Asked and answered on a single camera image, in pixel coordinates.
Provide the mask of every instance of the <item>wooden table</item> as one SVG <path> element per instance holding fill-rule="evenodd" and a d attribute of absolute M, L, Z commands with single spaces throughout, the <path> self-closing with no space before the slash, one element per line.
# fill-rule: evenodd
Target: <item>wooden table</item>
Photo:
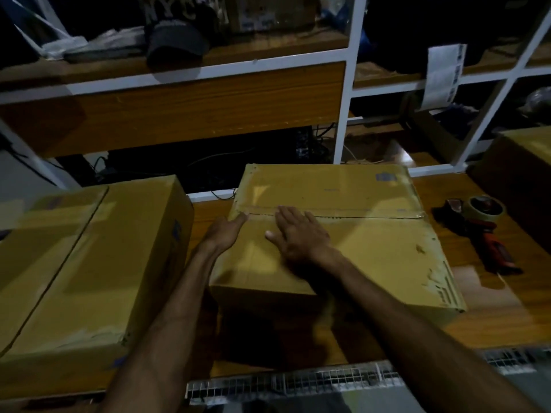
<path fill-rule="evenodd" d="M 551 256 L 505 215 L 496 234 L 525 273 L 501 278 L 486 272 L 470 241 L 439 226 L 430 215 L 430 209 L 441 206 L 446 198 L 467 198 L 481 193 L 480 188 L 466 174 L 415 178 L 414 184 L 469 306 L 446 331 L 471 348 L 551 341 Z M 228 214 L 231 204 L 230 200 L 195 204 L 190 249 L 218 215 Z M 209 298 L 203 306 L 194 378 L 384 358 L 374 339 L 358 326 L 332 330 L 323 325 L 305 328 L 294 322 L 225 322 Z"/>

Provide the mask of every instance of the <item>finger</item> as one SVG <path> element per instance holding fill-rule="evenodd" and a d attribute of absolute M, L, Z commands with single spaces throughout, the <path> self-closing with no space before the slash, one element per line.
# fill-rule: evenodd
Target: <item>finger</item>
<path fill-rule="evenodd" d="M 235 225 L 237 225 L 237 227 L 239 229 L 241 229 L 241 227 L 245 224 L 245 222 L 249 219 L 249 215 L 246 214 L 246 213 L 242 213 L 242 212 L 239 212 L 239 215 L 233 219 L 231 222 Z"/>
<path fill-rule="evenodd" d="M 304 215 L 310 223 L 313 223 L 316 226 L 320 226 L 320 222 L 317 221 L 316 216 L 314 216 L 312 213 L 310 213 L 309 211 L 305 211 Z"/>
<path fill-rule="evenodd" d="M 279 249 L 280 252 L 283 252 L 286 243 L 281 233 L 266 230 L 264 236 L 267 240 L 272 242 Z"/>
<path fill-rule="evenodd" d="M 287 219 L 283 217 L 279 210 L 275 212 L 275 223 L 281 233 L 285 233 L 287 228 L 290 226 L 289 222 L 287 222 Z"/>
<path fill-rule="evenodd" d="M 305 222 L 306 217 L 302 213 L 299 212 L 299 210 L 296 207 L 289 207 L 289 211 L 293 215 L 293 217 L 297 220 L 297 222 Z"/>
<path fill-rule="evenodd" d="M 286 206 L 279 206 L 279 212 L 281 215 L 285 218 L 287 223 L 291 225 L 295 225 L 299 222 L 299 219 L 297 219 L 293 212 L 291 211 L 292 207 L 286 207 Z"/>

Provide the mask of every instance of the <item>shelving unit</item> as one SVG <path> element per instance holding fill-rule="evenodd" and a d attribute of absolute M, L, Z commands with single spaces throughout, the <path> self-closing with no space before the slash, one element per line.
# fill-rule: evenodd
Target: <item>shelving unit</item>
<path fill-rule="evenodd" d="M 142 87 L 172 85 L 228 76 L 261 73 L 313 65 L 344 62 L 344 75 L 335 136 L 333 162 L 341 163 L 346 127 L 359 117 L 348 117 L 353 97 L 423 89 L 419 74 L 402 75 L 389 72 L 373 63 L 356 63 L 367 0 L 355 0 L 349 36 L 327 28 L 314 28 L 297 34 L 261 35 L 235 40 L 213 48 L 201 63 L 174 64 L 151 70 L 144 58 L 129 58 L 87 64 L 39 61 L 0 71 L 0 112 L 3 106 L 60 97 L 86 96 Z M 472 131 L 462 142 L 450 163 L 410 169 L 412 176 L 425 176 L 465 170 L 465 160 L 492 120 L 495 112 L 518 78 L 551 74 L 551 44 L 541 41 L 551 25 L 551 9 L 544 11 L 540 22 L 522 45 L 488 50 L 480 63 L 465 67 L 460 84 L 495 81 L 496 88 L 488 98 Z M 341 78 L 342 70 L 334 68 Z M 62 171 L 49 166 L 5 122 L 0 128 L 19 150 L 31 156 L 31 163 L 61 188 L 73 187 Z M 226 198 L 233 190 L 216 192 Z M 192 195 L 194 200 L 216 199 L 210 192 Z"/>

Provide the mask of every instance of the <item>wooden shelf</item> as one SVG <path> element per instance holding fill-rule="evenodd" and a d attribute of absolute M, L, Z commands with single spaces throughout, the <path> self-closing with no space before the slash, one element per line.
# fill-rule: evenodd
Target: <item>wooden shelf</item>
<path fill-rule="evenodd" d="M 251 61 L 253 59 L 275 58 L 340 49 L 347 46 L 347 36 L 327 27 L 315 27 L 307 32 L 254 34 L 235 37 L 229 45 L 211 49 L 202 61 L 173 63 L 168 67 L 155 69 L 147 66 L 145 57 L 79 64 L 41 59 L 32 64 L 0 70 L 0 91 L 94 81 L 182 68 Z"/>
<path fill-rule="evenodd" d="M 483 74 L 512 69 L 516 64 L 514 56 L 518 44 L 508 44 L 488 49 L 480 62 L 463 69 L 464 75 Z M 542 43 L 532 55 L 527 67 L 551 64 L 551 42 Z M 356 65 L 354 88 L 373 87 L 422 80 L 421 74 L 400 74 L 388 71 L 373 62 Z"/>

